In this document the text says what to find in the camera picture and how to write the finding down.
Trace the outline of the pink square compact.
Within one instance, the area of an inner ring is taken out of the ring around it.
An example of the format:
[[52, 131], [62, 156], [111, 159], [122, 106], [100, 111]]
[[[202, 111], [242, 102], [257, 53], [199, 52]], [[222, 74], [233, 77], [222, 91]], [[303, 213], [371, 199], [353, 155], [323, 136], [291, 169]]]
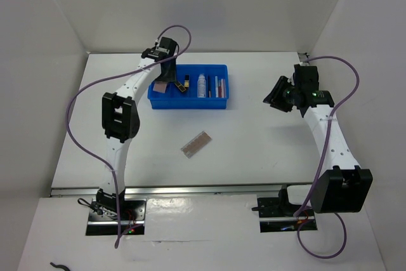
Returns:
[[153, 91], [164, 94], [166, 92], [167, 86], [168, 86], [168, 83], [157, 81], [154, 83]]

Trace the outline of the black gold lipstick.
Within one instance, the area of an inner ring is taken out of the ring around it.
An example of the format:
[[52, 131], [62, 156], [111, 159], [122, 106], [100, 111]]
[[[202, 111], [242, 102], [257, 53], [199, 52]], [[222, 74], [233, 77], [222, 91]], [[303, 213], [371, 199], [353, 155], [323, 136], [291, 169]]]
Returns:
[[189, 88], [190, 87], [190, 76], [187, 74], [185, 76], [185, 80], [184, 80], [184, 87]]
[[182, 85], [180, 82], [176, 81], [175, 82], [175, 86], [179, 89], [179, 91], [181, 93], [184, 93], [187, 89], [186, 87], [184, 87], [184, 85]]

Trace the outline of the blue plastic organizer tray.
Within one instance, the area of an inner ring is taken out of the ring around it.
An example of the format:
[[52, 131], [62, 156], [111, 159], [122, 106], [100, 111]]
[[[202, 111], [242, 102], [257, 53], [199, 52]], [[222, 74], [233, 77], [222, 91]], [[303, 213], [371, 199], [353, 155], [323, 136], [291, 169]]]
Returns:
[[176, 83], [165, 92], [151, 84], [147, 98], [153, 109], [225, 109], [229, 97], [228, 67], [223, 64], [179, 64]]

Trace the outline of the clear white lotion bottle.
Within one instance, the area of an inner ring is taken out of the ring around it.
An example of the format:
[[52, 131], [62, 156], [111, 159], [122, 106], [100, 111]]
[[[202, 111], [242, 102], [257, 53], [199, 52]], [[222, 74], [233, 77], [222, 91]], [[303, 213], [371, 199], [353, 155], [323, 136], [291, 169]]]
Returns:
[[197, 97], [205, 98], [206, 97], [206, 77], [204, 74], [200, 74], [197, 81]]

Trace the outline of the green gold makeup pen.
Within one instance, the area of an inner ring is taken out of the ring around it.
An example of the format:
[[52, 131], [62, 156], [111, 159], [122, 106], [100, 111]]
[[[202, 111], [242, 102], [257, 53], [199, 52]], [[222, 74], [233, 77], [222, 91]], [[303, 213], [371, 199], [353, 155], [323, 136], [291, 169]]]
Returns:
[[207, 97], [211, 98], [211, 78], [207, 75]]

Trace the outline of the pink highlighter stick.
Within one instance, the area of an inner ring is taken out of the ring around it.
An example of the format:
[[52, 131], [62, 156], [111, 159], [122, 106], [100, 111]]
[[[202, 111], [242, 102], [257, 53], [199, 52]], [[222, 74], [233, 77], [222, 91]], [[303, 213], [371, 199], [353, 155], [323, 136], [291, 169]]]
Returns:
[[215, 94], [216, 98], [219, 98], [219, 82], [218, 76], [215, 76]]

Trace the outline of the light blue white pen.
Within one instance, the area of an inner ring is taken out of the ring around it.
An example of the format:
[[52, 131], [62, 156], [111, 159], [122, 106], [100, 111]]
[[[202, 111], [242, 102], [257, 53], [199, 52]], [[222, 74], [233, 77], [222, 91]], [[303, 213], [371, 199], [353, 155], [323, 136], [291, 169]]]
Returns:
[[226, 98], [225, 80], [221, 79], [221, 97]]

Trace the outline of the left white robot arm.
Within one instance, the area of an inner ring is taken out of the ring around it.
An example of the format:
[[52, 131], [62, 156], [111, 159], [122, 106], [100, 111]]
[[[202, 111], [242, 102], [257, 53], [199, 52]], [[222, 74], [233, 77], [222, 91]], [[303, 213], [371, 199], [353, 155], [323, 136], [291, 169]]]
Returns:
[[110, 219], [116, 220], [125, 212], [124, 171], [132, 139], [140, 129], [138, 103], [156, 79], [176, 79], [175, 56], [178, 43], [168, 37], [160, 38], [153, 48], [146, 49], [140, 58], [138, 73], [133, 74], [115, 92], [102, 97], [101, 123], [107, 138], [106, 169], [96, 203]]

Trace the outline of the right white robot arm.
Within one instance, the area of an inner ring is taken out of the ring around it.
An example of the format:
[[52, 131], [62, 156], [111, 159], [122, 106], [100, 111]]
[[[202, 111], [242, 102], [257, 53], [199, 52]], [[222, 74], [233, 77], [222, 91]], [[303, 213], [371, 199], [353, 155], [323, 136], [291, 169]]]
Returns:
[[320, 161], [308, 188], [290, 186], [277, 199], [283, 215], [310, 208], [316, 213], [357, 213], [373, 177], [353, 157], [337, 120], [339, 107], [329, 91], [319, 88], [316, 66], [296, 64], [292, 77], [281, 76], [264, 103], [282, 112], [298, 109], [310, 128]]

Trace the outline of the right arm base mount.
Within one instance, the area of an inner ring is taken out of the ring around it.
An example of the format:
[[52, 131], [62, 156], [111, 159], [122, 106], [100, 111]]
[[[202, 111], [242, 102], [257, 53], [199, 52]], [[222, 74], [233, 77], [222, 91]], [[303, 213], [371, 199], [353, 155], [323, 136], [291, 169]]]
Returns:
[[314, 212], [307, 210], [299, 216], [293, 216], [297, 209], [296, 205], [276, 197], [259, 197], [251, 211], [259, 216], [261, 233], [296, 232], [299, 226], [304, 231], [317, 230]]

